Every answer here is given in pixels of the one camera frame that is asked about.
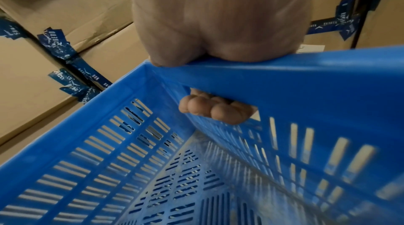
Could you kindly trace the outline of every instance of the hand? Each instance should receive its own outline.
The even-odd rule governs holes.
[[[206,53],[257,62],[298,49],[310,24],[311,0],[133,0],[133,11],[155,65],[180,66]],[[196,90],[179,108],[231,124],[252,112]]]

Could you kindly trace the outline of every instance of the blue basket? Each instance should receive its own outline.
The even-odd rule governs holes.
[[[403,83],[403,47],[144,63],[0,167],[0,224],[403,224]],[[190,87],[260,121],[183,115]]]

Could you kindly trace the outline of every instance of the white label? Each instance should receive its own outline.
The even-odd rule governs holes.
[[[308,45],[308,44],[302,44],[300,45],[300,48],[296,51],[297,54],[300,53],[317,53],[317,52],[323,52],[325,49],[325,45]]]

